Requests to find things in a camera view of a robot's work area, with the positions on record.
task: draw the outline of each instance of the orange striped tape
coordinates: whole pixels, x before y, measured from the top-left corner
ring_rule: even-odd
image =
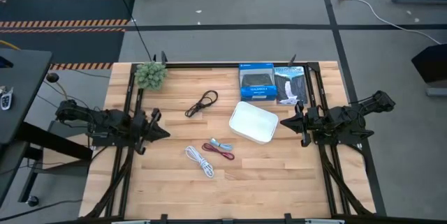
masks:
[[[0,29],[0,33],[125,32],[125,29]]]
[[[110,70],[113,63],[51,64],[50,70]]]
[[[67,20],[67,21],[13,21],[1,22],[3,28],[31,28],[31,27],[86,27],[86,26],[122,26],[129,21],[127,19],[107,19],[107,20]]]

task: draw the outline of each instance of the product box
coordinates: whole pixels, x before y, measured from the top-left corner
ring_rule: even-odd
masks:
[[[305,70],[303,67],[275,67],[274,82],[278,89],[278,105],[296,105],[299,100],[307,104]]]
[[[239,64],[239,85],[242,101],[275,100],[273,64]]]

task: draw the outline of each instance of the succulent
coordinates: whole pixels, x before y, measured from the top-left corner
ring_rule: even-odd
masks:
[[[139,64],[135,78],[140,88],[158,91],[168,74],[166,66],[156,62]]]

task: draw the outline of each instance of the wooden table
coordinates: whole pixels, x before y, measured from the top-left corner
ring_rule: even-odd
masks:
[[[329,107],[346,105],[337,62],[319,64]],[[113,66],[105,109],[123,110],[130,70],[131,64]],[[207,90],[217,91],[218,101],[192,118],[185,117],[184,111]],[[132,109],[137,89],[133,92]],[[142,109],[150,113],[159,108],[159,125],[171,137],[149,143],[144,156],[134,155],[126,219],[160,219],[161,214],[169,219],[283,218],[284,213],[293,218],[330,217],[318,147],[301,147],[301,136],[281,124],[266,145],[234,134],[228,121],[239,101],[236,68],[169,69],[161,91],[144,92]],[[277,106],[275,101],[252,104],[277,114],[280,120],[295,115],[293,106]],[[233,144],[235,160],[201,150],[211,137]],[[186,157],[184,148],[189,145],[213,165],[213,179]],[[362,156],[345,146],[339,146],[338,152],[346,184],[374,211]],[[109,186],[114,157],[115,148],[109,147],[91,164],[80,216],[91,210]],[[332,185],[341,212],[338,188]],[[117,192],[114,214],[121,195]]]

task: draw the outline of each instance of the gray floor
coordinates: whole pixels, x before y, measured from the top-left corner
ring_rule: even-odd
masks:
[[[331,0],[339,24],[380,24],[368,7]],[[396,5],[390,0],[365,0],[384,19],[396,24],[447,24],[447,6]],[[134,16],[141,25],[185,24],[328,24],[323,0],[136,0]],[[424,31],[447,42],[447,31]],[[433,43],[404,31],[341,31],[346,57],[359,98],[378,89],[397,106],[387,114],[371,115],[368,127],[376,132],[370,144],[386,211],[389,216],[447,220],[447,99],[428,98],[425,83],[410,59]],[[339,61],[331,31],[326,30],[214,30],[144,31],[149,51],[164,50],[170,61]],[[120,61],[145,61],[147,55],[136,32],[126,32]],[[110,71],[92,71],[109,75]],[[60,71],[67,92],[89,106],[102,106],[108,81],[73,71]],[[59,94],[43,85],[39,94],[53,103]],[[55,109],[37,98],[27,121],[47,128]],[[16,202],[21,180],[0,210],[8,216],[28,209]],[[33,194],[42,205],[82,197],[84,177],[39,175]],[[46,223],[74,219],[78,204],[66,204],[16,219]]]

